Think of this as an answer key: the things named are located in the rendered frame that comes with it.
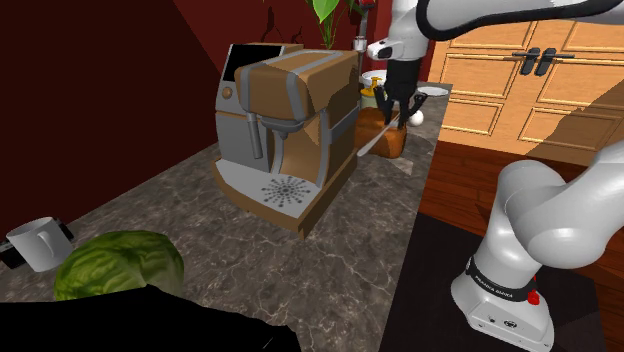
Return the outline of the grey pole with red top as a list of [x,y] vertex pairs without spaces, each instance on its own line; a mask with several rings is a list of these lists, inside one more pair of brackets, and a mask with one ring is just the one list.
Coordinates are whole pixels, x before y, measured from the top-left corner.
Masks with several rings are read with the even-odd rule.
[[358,34],[353,40],[353,49],[358,53],[364,53],[367,47],[367,24],[368,13],[375,7],[376,0],[355,0],[357,6],[362,11],[361,20],[359,24]]

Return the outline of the brown bread loaf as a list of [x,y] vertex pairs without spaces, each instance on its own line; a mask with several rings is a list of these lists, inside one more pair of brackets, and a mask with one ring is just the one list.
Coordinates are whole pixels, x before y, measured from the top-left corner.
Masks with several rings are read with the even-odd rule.
[[[385,127],[385,116],[379,109],[370,107],[362,109],[355,124],[355,146],[362,148]],[[403,152],[406,136],[405,127],[402,129],[390,127],[369,152],[389,159],[398,158]]]

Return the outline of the green lettuce head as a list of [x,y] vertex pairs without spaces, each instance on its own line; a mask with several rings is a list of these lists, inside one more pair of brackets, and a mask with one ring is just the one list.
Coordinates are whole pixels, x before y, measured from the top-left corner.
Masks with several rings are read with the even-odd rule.
[[180,297],[184,261],[168,236],[147,230],[108,232],[75,249],[58,267],[58,301],[93,297],[148,285]]

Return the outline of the yellow soap dispenser bottle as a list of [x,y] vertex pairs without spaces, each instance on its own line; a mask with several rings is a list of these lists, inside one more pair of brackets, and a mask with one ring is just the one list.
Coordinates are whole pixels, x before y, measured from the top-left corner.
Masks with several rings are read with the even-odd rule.
[[364,108],[377,108],[377,100],[375,98],[374,89],[378,86],[382,86],[384,79],[378,76],[372,76],[365,80],[365,87],[360,90],[361,100],[360,107]]

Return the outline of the green leafy plant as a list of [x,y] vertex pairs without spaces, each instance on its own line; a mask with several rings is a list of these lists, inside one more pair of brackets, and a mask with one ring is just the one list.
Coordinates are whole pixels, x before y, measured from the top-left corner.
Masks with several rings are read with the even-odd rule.
[[304,2],[314,12],[325,49],[334,46],[338,23],[346,13],[364,14],[358,0],[304,0]]

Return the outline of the large black object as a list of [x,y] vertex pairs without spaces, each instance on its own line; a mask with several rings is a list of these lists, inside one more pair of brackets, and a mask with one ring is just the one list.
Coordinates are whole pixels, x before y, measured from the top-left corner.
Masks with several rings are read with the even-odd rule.
[[55,302],[0,303],[0,352],[302,352],[296,333],[148,285]]

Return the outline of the brown and grey coffee machine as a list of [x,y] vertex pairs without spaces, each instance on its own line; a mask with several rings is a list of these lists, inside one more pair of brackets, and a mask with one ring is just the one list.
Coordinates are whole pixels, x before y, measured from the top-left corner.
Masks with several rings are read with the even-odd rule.
[[300,44],[230,46],[211,165],[241,209],[306,237],[356,169],[358,55]]

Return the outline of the light wooden double door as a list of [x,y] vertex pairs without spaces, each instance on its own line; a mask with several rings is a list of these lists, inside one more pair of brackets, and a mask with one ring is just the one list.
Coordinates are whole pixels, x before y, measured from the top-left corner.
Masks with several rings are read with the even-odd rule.
[[587,165],[624,139],[624,25],[551,20],[438,42],[443,141]]

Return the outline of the silver knife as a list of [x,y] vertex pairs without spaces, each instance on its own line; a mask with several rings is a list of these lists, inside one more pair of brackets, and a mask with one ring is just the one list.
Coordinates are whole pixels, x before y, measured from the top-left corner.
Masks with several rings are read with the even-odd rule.
[[383,137],[384,133],[393,127],[397,127],[399,124],[400,116],[397,115],[388,125],[386,125],[374,138],[372,138],[367,144],[357,151],[357,156],[362,157],[366,155],[374,145]]

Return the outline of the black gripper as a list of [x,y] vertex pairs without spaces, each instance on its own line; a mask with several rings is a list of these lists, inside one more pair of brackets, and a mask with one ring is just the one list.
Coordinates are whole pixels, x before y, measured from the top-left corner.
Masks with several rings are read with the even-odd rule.
[[421,110],[422,105],[427,100],[428,96],[425,94],[419,92],[414,94],[421,63],[421,59],[388,61],[384,87],[375,87],[373,89],[377,107],[384,115],[385,125],[389,125],[391,122],[394,101],[399,101],[400,120],[398,128],[402,129],[409,125],[409,118],[418,110]]

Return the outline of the dark robot stand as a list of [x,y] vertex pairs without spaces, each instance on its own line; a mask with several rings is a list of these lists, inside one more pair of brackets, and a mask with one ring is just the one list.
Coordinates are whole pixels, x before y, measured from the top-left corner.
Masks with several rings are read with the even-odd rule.
[[[419,213],[379,352],[527,352],[472,329],[451,297],[451,282],[482,237]],[[538,291],[549,306],[551,352],[607,352],[594,281],[541,268]]]

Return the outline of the white bowl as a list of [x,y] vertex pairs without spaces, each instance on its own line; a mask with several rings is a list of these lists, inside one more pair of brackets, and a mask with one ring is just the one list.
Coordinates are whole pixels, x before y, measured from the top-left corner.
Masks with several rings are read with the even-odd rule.
[[361,83],[364,85],[365,88],[368,88],[372,85],[373,78],[377,77],[377,80],[376,80],[377,85],[383,86],[386,81],[386,76],[387,76],[387,71],[385,69],[366,71],[366,72],[363,72],[361,75]]

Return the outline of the white mug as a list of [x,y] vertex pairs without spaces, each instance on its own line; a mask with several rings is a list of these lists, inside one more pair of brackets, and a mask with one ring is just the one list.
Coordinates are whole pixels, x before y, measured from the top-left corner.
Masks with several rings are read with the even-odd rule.
[[53,217],[42,217],[14,228],[7,239],[35,272],[58,267],[73,251],[70,240]]

